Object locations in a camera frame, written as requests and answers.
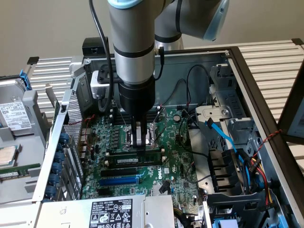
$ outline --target black pcie slot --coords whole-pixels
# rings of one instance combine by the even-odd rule
[[[128,163],[128,164],[110,164],[109,169],[119,169],[119,168],[131,168],[131,167],[142,167],[142,166],[156,166],[162,165],[161,161],[152,161],[144,163]]]
[[[123,169],[123,170],[101,170],[101,177],[116,177],[116,176],[129,176],[136,175],[136,169]]]

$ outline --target robotic arm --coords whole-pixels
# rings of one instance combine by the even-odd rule
[[[133,146],[145,148],[146,113],[155,102],[155,46],[172,49],[181,34],[214,40],[228,0],[108,0],[122,108]]]

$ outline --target chip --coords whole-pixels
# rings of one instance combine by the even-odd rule
[[[189,188],[189,183],[188,182],[184,182],[184,188]]]
[[[170,137],[170,138],[175,138],[175,133],[174,133],[174,132],[170,132],[170,133],[169,133],[169,137]]]

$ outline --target screw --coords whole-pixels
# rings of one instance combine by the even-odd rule
[[[227,109],[223,109],[223,110],[222,110],[222,114],[223,114],[223,115],[228,115],[228,114],[229,114],[229,111],[228,111]]]

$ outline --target beige wall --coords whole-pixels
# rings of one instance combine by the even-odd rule
[[[107,0],[95,0],[111,38]],[[224,28],[213,44],[304,39],[304,0],[230,0]],[[0,0],[0,76],[16,74],[28,57],[82,53],[84,38],[98,36],[88,0]],[[210,42],[184,36],[185,47]]]

